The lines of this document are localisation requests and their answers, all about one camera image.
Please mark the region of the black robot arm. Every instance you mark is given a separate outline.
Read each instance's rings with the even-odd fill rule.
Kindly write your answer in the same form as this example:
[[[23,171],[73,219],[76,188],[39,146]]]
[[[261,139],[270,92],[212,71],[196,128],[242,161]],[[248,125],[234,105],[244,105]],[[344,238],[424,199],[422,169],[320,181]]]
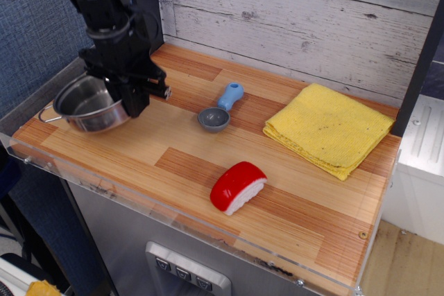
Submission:
[[[82,49],[87,74],[105,82],[112,98],[132,118],[149,105],[152,95],[167,99],[166,73],[151,59],[154,34],[148,15],[133,0],[70,0],[83,16],[94,45]]]

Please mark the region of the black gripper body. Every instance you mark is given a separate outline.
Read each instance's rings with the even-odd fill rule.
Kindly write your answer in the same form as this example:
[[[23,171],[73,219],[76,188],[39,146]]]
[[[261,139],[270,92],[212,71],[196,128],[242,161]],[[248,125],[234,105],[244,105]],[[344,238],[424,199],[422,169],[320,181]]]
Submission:
[[[149,96],[170,98],[167,75],[151,59],[151,42],[143,15],[125,15],[112,28],[88,28],[86,32],[94,41],[94,48],[79,55],[88,74],[102,79],[118,78],[123,85],[144,87]]]

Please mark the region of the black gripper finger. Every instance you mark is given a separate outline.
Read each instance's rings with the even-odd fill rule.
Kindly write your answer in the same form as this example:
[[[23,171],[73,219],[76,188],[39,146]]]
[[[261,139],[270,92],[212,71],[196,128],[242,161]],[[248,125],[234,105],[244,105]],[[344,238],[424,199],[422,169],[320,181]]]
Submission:
[[[105,87],[106,87],[109,95],[111,96],[112,100],[114,102],[120,101],[121,104],[124,105],[124,101],[123,101],[123,97],[122,97],[122,93],[121,93],[121,86],[123,83],[120,81],[120,79],[104,77],[103,81],[105,83]]]
[[[149,105],[149,93],[144,87],[132,83],[121,86],[121,99],[128,116],[137,118]]]

